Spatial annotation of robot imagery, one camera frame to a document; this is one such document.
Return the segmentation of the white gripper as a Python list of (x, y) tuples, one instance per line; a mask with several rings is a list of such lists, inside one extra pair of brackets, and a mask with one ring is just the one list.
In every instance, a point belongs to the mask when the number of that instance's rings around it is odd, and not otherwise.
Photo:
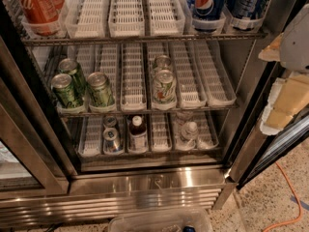
[[(309, 73), (309, 4), (301, 8), (283, 34), (264, 48), (258, 58), (280, 61), (290, 71)], [(309, 75), (300, 73), (277, 78), (272, 84), (262, 114), (262, 134), (275, 135), (282, 131), (309, 103)]]

